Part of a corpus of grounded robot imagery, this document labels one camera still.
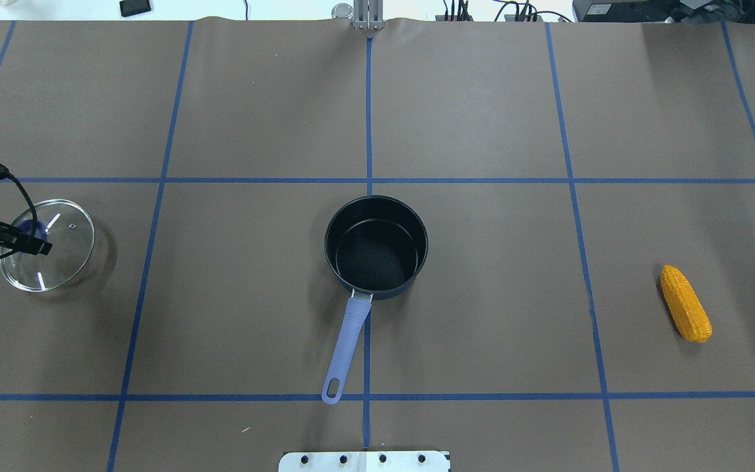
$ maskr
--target blue handle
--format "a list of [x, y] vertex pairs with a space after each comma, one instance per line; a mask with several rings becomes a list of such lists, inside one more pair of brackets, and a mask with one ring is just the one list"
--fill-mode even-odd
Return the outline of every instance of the blue handle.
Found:
[[[345, 305], [345, 316], [342, 319], [342, 328], [339, 329], [339, 337], [336, 338], [334, 356], [330, 358], [328, 376], [322, 387], [322, 401], [334, 405], [342, 397], [342, 389], [345, 387], [345, 379], [348, 377], [348, 369], [351, 367], [351, 359], [354, 358], [354, 348], [357, 347], [357, 338], [360, 338], [360, 329], [369, 316], [372, 303], [349, 298]], [[339, 382], [333, 397], [328, 394], [328, 389], [333, 380]]]

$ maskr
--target black square object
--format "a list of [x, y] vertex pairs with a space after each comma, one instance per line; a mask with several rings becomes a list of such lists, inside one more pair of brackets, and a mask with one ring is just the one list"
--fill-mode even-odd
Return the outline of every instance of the black square object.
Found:
[[150, 11], [150, 0], [122, 0], [118, 5], [124, 18]]

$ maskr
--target black pot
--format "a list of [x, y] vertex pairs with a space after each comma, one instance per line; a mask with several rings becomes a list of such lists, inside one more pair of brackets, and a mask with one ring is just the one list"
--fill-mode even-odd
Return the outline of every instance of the black pot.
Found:
[[326, 259], [339, 283], [351, 290], [322, 399], [339, 401], [372, 299], [392, 298], [413, 283], [427, 259], [427, 230], [402, 201], [372, 195], [349, 201], [326, 231]]

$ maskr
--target handle hole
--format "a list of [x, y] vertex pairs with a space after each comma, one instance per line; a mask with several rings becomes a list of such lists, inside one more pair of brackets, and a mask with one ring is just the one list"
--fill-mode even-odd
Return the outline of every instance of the handle hole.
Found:
[[327, 397], [336, 398], [336, 394], [338, 394], [338, 389], [339, 389], [339, 380], [331, 379], [330, 383], [328, 383], [328, 389], [326, 390]]

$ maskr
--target yellow corn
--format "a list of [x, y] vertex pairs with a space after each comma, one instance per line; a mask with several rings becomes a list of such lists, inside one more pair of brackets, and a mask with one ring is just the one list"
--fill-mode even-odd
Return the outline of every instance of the yellow corn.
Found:
[[712, 336], [712, 325], [704, 307], [698, 301], [698, 295], [677, 267], [664, 265], [660, 274], [660, 286], [666, 299], [668, 310], [672, 313], [674, 325], [684, 340], [704, 343]]

